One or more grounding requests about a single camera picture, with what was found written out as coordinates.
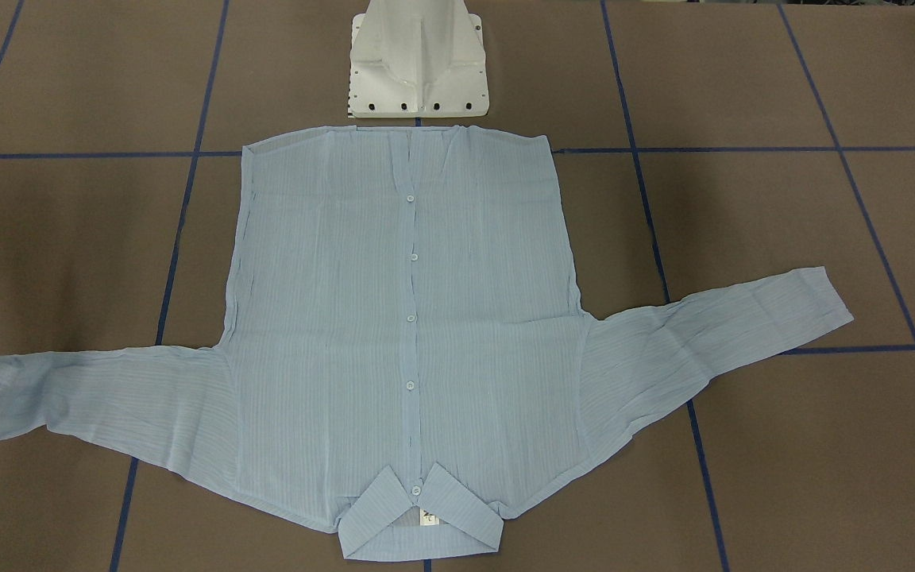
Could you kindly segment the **light blue button-up shirt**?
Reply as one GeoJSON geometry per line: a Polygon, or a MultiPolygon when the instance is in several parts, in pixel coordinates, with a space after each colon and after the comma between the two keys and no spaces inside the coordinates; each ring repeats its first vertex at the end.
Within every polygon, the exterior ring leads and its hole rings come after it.
{"type": "Polygon", "coordinates": [[[714,377],[852,321],[821,267],[597,319],[543,135],[327,126],[241,166],[218,343],[0,356],[0,441],[129,454],[349,560],[492,553],[714,377]]]}

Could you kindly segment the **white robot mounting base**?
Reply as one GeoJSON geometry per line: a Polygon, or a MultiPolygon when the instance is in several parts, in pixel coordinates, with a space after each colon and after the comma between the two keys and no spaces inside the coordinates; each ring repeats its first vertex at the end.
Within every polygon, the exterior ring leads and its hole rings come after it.
{"type": "Polygon", "coordinates": [[[351,21],[352,118],[477,118],[490,94],[483,21],[464,1],[371,1],[351,21]]]}

